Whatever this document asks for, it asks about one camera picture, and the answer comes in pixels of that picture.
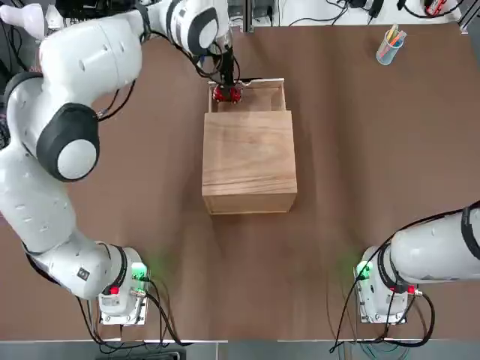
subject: black cable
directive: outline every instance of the black cable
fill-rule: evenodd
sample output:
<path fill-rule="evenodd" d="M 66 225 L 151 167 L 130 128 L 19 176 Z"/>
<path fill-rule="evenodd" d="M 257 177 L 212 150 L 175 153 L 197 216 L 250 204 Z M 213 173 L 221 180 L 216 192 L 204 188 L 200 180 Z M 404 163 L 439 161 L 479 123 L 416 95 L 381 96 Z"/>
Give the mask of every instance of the black cable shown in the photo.
<path fill-rule="evenodd" d="M 10 2 L 15 8 L 23 8 L 25 6 L 25 2 L 23 2 L 23 0 L 18 0 L 20 5 L 18 5 L 14 0 L 10 0 Z"/>
<path fill-rule="evenodd" d="M 102 121 L 105 121 L 107 119 L 110 119 L 112 116 L 116 115 L 120 110 L 123 109 L 125 104 L 130 100 L 130 96 L 132 95 L 132 92 L 134 92 L 135 82 L 136 82 L 136 80 L 134 80 L 132 82 L 132 85 L 130 85 L 130 90 L 128 90 L 127 96 L 125 97 L 123 102 L 120 104 L 120 106 L 117 107 L 115 110 L 113 110 L 110 114 L 104 115 L 101 118 L 99 118 L 98 122 L 102 122 Z"/>
<path fill-rule="evenodd" d="M 153 288 L 155 290 L 155 294 L 157 295 L 158 304 L 160 304 L 160 292 L 158 291 L 157 284 L 155 284 L 151 279 L 148 279 L 148 282 L 153 286 Z M 165 325 L 165 329 L 162 331 L 162 316 L 160 316 L 160 335 L 159 335 L 160 336 L 160 343 L 158 344 L 157 348 L 168 346 L 168 344 L 166 346 L 164 346 L 164 338 L 165 338 L 166 333 L 167 333 L 167 325 Z"/>
<path fill-rule="evenodd" d="M 331 2 L 330 0 L 325 0 L 327 2 L 327 4 L 330 4 L 330 5 L 334 5 L 336 6 L 337 8 L 339 9 L 343 9 L 343 7 L 341 7 L 339 4 L 337 4 L 336 2 Z"/>
<path fill-rule="evenodd" d="M 280 18 L 280 0 L 277 0 L 277 9 L 278 9 L 278 26 L 281 26 L 281 18 Z"/>
<path fill-rule="evenodd" d="M 445 15 L 448 15 L 448 14 L 451 14 L 453 13 L 455 10 L 458 9 L 458 7 L 464 2 L 465 0 L 460 0 L 453 8 L 451 8 L 450 10 L 447 10 L 445 11 L 444 13 L 438 13 L 437 15 L 418 15 L 417 13 L 414 13 L 413 11 L 411 11 L 407 5 L 405 4 L 403 6 L 403 8 L 405 9 L 405 11 L 412 15 L 413 17 L 416 17 L 416 18 L 419 18 L 419 19 L 435 19 L 437 17 L 444 17 Z"/>
<path fill-rule="evenodd" d="M 430 221 L 434 221 L 434 220 L 437 220 L 437 219 L 440 219 L 440 218 L 444 218 L 445 216 L 449 216 L 449 215 L 454 215 L 454 214 L 457 214 L 459 212 L 461 212 L 462 209 L 457 209 L 457 210 L 453 210 L 453 211 L 445 211 L 445 212 L 442 212 L 442 213 L 439 213 L 439 214 L 435 214 L 435 215 L 431 215 L 431 216 L 427 216 L 427 217 L 423 217 L 421 219 L 418 219 L 418 220 L 415 220 L 413 221 L 412 223 L 409 223 L 405 226 L 403 226 L 402 228 L 400 228 L 398 231 L 401 231 L 401 230 L 405 230 L 405 229 L 408 229 L 409 227 L 413 227 L 415 225 L 419 225 L 419 224 L 422 224 L 422 223 L 426 223 L 426 222 L 430 222 Z M 347 311 L 347 305 L 348 305 L 348 301 L 350 300 L 350 296 L 352 295 L 353 293 L 353 290 L 355 289 L 356 287 L 356 284 L 360 281 L 360 277 L 363 273 L 363 271 L 365 270 L 365 268 L 367 267 L 368 263 L 380 252 L 380 250 L 382 250 L 383 247 L 385 247 L 391 240 L 392 238 L 395 236 L 395 234 L 398 232 L 394 232 L 392 235 L 390 235 L 373 253 L 372 255 L 370 256 L 370 258 L 367 260 L 367 262 L 365 263 L 364 267 L 358 272 L 355 280 L 353 281 L 353 284 L 352 286 L 350 287 L 350 290 L 348 292 L 348 295 L 346 296 L 346 299 L 345 299 L 345 302 L 343 303 L 343 310 L 342 310 L 342 314 L 340 316 L 340 322 L 338 323 L 338 328 L 337 328 L 337 335 L 335 336 L 335 342 L 334 342 L 334 346 L 332 346 L 329 350 L 329 352 L 332 354 L 341 344 L 343 344 L 344 342 L 341 341 L 339 342 L 338 339 L 340 337 L 340 330 L 341 330 L 341 326 L 342 326 L 342 323 L 344 321 L 344 317 L 345 317 L 345 312 Z"/>
<path fill-rule="evenodd" d="M 113 99 L 110 102 L 110 105 L 105 108 L 102 116 L 105 116 L 106 114 L 108 114 L 108 112 L 112 109 L 113 104 L 115 103 L 115 101 L 117 100 L 117 97 L 119 96 L 119 92 L 120 92 L 120 90 L 115 91 L 115 95 L 113 95 Z"/>
<path fill-rule="evenodd" d="M 1 25 L 1 29 L 3 30 L 3 34 L 5 35 L 5 41 L 7 42 L 7 48 L 8 48 L 8 64 L 9 64 L 9 67 L 10 67 L 10 73 L 12 73 L 13 71 L 13 62 L 12 62 L 12 52 L 11 52 L 11 47 L 8 46 L 8 43 L 10 43 L 10 39 L 9 37 L 7 36 L 7 30 L 5 30 L 5 24 L 3 22 L 3 20 L 0 19 L 0 25 Z"/>
<path fill-rule="evenodd" d="M 335 25 L 335 23 L 340 19 L 346 12 L 348 11 L 348 1 L 345 1 L 345 5 L 342 8 L 342 11 L 338 14 L 338 16 L 333 20 L 331 23 L 332 25 Z"/>
<path fill-rule="evenodd" d="M 347 9 L 347 3 L 346 3 L 346 6 L 345 7 L 342 7 L 342 11 L 335 17 L 332 17 L 331 19 L 314 19 L 312 17 L 302 17 L 301 19 L 297 19 L 295 20 L 294 22 L 290 23 L 289 26 L 292 26 L 293 24 L 296 24 L 300 21 L 303 21 L 303 20 L 310 20 L 310 21 L 315 21 L 317 23 L 327 23 L 329 21 L 334 21 L 334 23 L 337 22 L 338 19 L 340 19 L 340 17 L 342 17 L 345 13 L 346 13 L 346 9 Z"/>
<path fill-rule="evenodd" d="M 100 352 L 101 353 L 103 353 L 105 355 L 111 355 L 115 351 L 118 351 L 118 350 L 136 349 L 137 347 L 144 347 L 145 346 L 144 342 L 142 342 L 141 344 L 130 345 L 130 346 L 125 346 L 125 343 L 122 343 L 120 346 L 112 346 L 112 345 L 108 344 L 106 341 L 101 339 L 100 335 L 97 333 L 95 328 L 93 329 L 93 332 L 92 332 L 91 326 L 89 325 L 89 321 L 87 320 L 87 316 L 85 314 L 85 309 L 83 308 L 82 301 L 80 300 L 80 298 L 78 296 L 76 296 L 76 300 L 78 301 L 78 305 L 80 306 L 80 310 L 82 311 L 83 322 L 85 323 L 88 334 L 90 335 L 90 338 L 100 347 Z M 101 349 L 102 346 L 113 349 L 113 351 L 106 352 L 103 349 Z"/>
<path fill-rule="evenodd" d="M 14 32 L 16 32 L 19 36 L 20 39 L 20 45 L 18 46 L 18 49 L 15 47 L 15 37 L 14 37 Z M 20 58 L 20 49 L 22 48 L 23 45 L 23 38 L 22 35 L 20 34 L 20 31 L 14 26 L 10 27 L 10 37 L 9 37 L 9 42 L 10 45 L 12 46 L 13 49 L 13 54 L 15 55 L 16 62 L 18 65 L 24 70 L 24 71 L 29 71 L 29 68 L 25 65 L 25 63 L 22 61 Z"/>
<path fill-rule="evenodd" d="M 167 314 L 165 313 L 164 309 L 160 306 L 160 302 L 154 296 L 152 296 L 152 294 L 147 293 L 146 297 L 147 299 L 150 299 L 155 304 L 157 309 L 160 311 L 160 316 L 163 317 L 163 319 L 165 320 L 166 328 L 168 329 L 168 332 L 172 337 L 172 339 L 175 341 L 175 343 L 181 347 L 187 347 L 189 345 L 192 345 L 193 343 L 182 343 L 182 341 L 179 339 L 178 335 L 175 333 L 175 331 L 172 329 L 172 326 L 170 325 L 170 321 L 168 320 Z"/>
<path fill-rule="evenodd" d="M 425 334 L 423 339 L 421 339 L 421 341 L 417 343 L 405 343 L 403 341 L 385 340 L 386 343 L 398 345 L 399 347 L 421 347 L 431 339 L 435 327 L 435 307 L 434 303 L 431 301 L 430 297 L 427 294 L 423 293 L 422 297 L 427 301 L 428 305 L 430 306 L 430 326 L 428 327 L 427 334 Z"/>

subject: cup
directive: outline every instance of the cup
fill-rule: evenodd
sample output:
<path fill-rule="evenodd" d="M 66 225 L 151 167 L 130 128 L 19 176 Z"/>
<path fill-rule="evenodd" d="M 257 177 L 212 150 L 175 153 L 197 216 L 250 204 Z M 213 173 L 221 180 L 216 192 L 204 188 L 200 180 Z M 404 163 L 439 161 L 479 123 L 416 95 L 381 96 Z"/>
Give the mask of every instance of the cup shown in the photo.
<path fill-rule="evenodd" d="M 387 36 L 390 30 L 387 30 L 385 35 L 383 35 L 383 41 L 380 44 L 380 47 L 376 51 L 376 60 L 382 65 L 390 65 L 393 58 L 397 54 L 398 49 L 404 45 L 404 40 L 398 40 L 395 44 L 391 45 L 387 40 Z"/>

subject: metal bracket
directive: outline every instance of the metal bracket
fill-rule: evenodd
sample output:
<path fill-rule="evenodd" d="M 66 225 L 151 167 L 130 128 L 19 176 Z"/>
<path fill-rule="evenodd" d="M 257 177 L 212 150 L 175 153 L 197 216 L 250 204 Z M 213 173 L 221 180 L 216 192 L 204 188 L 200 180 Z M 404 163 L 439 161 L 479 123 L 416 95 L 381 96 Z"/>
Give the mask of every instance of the metal bracket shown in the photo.
<path fill-rule="evenodd" d="M 468 25 L 476 18 L 479 11 L 480 0 L 474 0 L 473 3 L 466 9 L 460 20 L 458 20 L 458 25 L 460 26 L 460 31 L 462 34 L 468 34 Z"/>
<path fill-rule="evenodd" d="M 243 5 L 243 32 L 254 32 L 254 24 L 252 23 L 253 9 L 252 0 L 244 0 Z"/>

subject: brown table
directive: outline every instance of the brown table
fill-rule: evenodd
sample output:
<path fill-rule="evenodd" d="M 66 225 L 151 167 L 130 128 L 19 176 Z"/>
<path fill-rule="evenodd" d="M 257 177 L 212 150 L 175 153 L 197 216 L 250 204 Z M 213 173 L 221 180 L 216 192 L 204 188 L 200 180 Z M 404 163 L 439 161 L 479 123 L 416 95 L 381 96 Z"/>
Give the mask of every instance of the brown table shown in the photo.
<path fill-rule="evenodd" d="M 331 339 L 327 300 L 336 328 L 341 284 L 346 292 L 368 245 L 480 197 L 470 39 L 455 24 L 405 28 L 389 67 L 374 58 L 382 26 L 235 36 L 242 77 L 286 79 L 294 122 L 298 198 L 289 214 L 255 216 L 207 215 L 207 85 L 173 47 L 151 41 L 130 102 L 100 126 L 97 169 L 69 187 L 79 228 L 142 254 L 168 284 L 181 338 Z M 88 338 L 75 299 L 29 268 L 5 222 L 1 239 L 0 339 Z M 424 288 L 436 305 L 435 338 L 479 338 L 480 283 Z M 392 335 L 420 338 L 410 318 Z M 147 326 L 124 330 L 124 338 L 158 336 L 155 311 Z M 341 336 L 353 337 L 348 321 Z"/>

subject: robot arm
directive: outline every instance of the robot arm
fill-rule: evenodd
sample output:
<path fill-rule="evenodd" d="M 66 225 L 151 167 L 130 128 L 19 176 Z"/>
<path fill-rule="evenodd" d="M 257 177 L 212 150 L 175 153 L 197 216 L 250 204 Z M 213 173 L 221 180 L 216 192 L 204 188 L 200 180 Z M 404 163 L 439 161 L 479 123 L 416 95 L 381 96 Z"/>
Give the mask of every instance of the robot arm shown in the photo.
<path fill-rule="evenodd" d="M 137 323 L 142 299 L 132 289 L 140 256 L 86 238 L 62 182 L 95 167 L 100 141 L 92 102 L 138 77 L 148 28 L 193 55 L 214 42 L 231 53 L 226 0 L 163 0 L 47 37 L 42 74 L 15 76 L 4 96 L 10 143 L 0 151 L 0 211 L 35 266 L 80 298 L 99 296 L 110 323 Z"/>
<path fill-rule="evenodd" d="M 357 266 L 363 269 L 377 252 L 357 285 L 361 321 L 395 324 L 417 284 L 480 279 L 478 205 L 402 229 L 381 248 L 369 247 Z"/>

